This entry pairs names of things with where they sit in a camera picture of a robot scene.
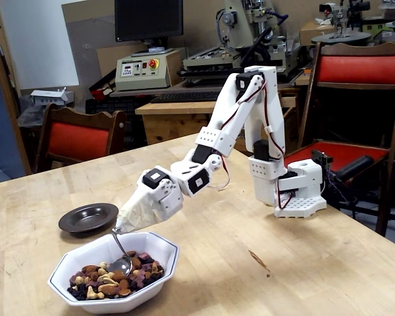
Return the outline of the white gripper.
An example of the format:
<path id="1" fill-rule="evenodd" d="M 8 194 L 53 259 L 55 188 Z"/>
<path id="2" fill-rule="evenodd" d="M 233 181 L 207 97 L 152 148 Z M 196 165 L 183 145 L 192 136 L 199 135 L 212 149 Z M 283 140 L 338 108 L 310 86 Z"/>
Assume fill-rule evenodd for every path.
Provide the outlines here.
<path id="1" fill-rule="evenodd" d="M 148 191 L 152 206 L 160 211 L 161 219 L 166 221 L 183 206 L 183 195 L 177 178 L 163 167 L 145 171 L 142 184 Z"/>

